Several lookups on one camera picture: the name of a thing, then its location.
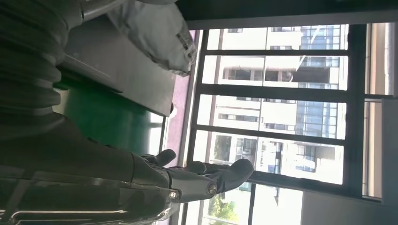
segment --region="white wall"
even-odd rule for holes
[[[304,192],[302,225],[393,225],[398,209],[361,200]]]

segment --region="black window frame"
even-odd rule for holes
[[[361,200],[368,200],[362,193],[363,173],[363,131],[364,131],[364,105],[366,99],[381,99],[385,96],[365,94],[365,74],[367,55],[367,24],[349,25],[348,49],[300,49],[300,50],[208,50],[207,43],[209,30],[203,31],[202,45],[199,54],[197,68],[197,86],[194,93],[194,103],[191,117],[191,130],[188,143],[188,164],[193,161],[195,151],[196,132],[198,130],[218,133],[229,133],[236,135],[250,135],[258,137],[272,137],[275,139],[294,140],[305,143],[323,143],[339,145],[344,147],[343,158],[343,184],[332,184],[319,182],[317,180],[299,179],[282,176],[275,173],[255,171],[248,182],[252,183],[251,201],[254,200],[256,184],[274,186],[277,188],[290,188],[298,190],[315,191],[340,195]],[[348,77],[347,90],[334,89],[305,89],[305,88],[283,88],[283,87],[256,87],[240,85],[221,85],[202,83],[205,57],[213,55],[221,56],[347,56]],[[215,127],[197,124],[199,102],[201,95],[213,96],[235,96],[262,99],[283,99],[294,101],[315,101],[330,103],[345,103],[345,139],[326,137],[313,137],[304,135],[293,135],[270,133],[263,131],[252,131],[237,128]],[[186,216],[187,204],[184,206]],[[253,210],[249,212],[249,224]]]

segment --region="white cloth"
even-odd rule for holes
[[[116,28],[160,67],[188,75],[196,47],[175,4],[128,0],[108,14]]]

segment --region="window frame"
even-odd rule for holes
[[[251,199],[255,195],[255,185],[268,185],[290,189],[308,190],[323,192],[334,195],[341,195],[350,198],[363,199],[362,197],[362,173],[363,173],[363,129],[364,129],[364,104],[365,94],[365,56],[367,43],[367,25],[349,25],[350,38],[348,39],[347,50],[208,50],[207,43],[209,30],[203,31],[202,45],[200,48],[197,86],[194,93],[194,103],[191,115],[191,130],[188,143],[187,163],[193,161],[196,132],[198,130],[228,133],[236,135],[248,135],[275,139],[292,140],[297,142],[323,143],[326,145],[339,145],[344,147],[343,159],[343,184],[331,184],[316,180],[300,179],[283,176],[275,173],[254,171],[249,178],[252,191]],[[257,87],[241,85],[221,85],[202,83],[204,72],[204,61],[208,55],[213,56],[347,56],[348,57],[348,82],[347,90],[333,89],[300,89],[284,87]],[[238,128],[215,127],[197,124],[199,102],[201,95],[213,96],[235,96],[246,98],[262,99],[284,99],[290,101],[318,101],[328,103],[346,103],[346,128],[345,139],[333,139],[326,137],[312,137],[303,135],[290,135],[271,133],[265,131],[253,131]]]

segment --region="wall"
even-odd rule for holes
[[[333,195],[304,192],[302,225],[391,225],[398,209]]]
[[[382,108],[382,201],[398,207],[398,100],[383,100]]]

